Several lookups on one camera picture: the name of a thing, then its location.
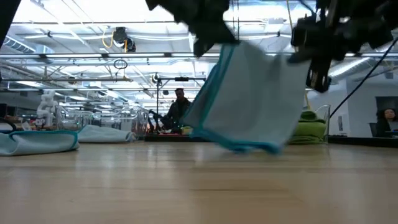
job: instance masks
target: green object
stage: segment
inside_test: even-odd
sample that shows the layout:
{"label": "green object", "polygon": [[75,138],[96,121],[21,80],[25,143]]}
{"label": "green object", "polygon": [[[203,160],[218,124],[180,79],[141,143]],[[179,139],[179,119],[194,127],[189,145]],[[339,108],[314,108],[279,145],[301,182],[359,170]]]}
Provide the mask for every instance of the green object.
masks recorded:
{"label": "green object", "polygon": [[326,122],[312,111],[303,111],[289,144],[322,144]]}

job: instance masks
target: wooden surface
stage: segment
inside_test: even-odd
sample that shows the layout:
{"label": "wooden surface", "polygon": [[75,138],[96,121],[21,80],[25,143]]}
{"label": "wooden surface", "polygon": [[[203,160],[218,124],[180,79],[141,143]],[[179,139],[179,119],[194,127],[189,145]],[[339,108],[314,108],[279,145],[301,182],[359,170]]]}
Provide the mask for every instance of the wooden surface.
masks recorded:
{"label": "wooden surface", "polygon": [[388,224],[397,202],[396,149],[289,146],[274,157],[158,142],[0,157],[4,224]]}

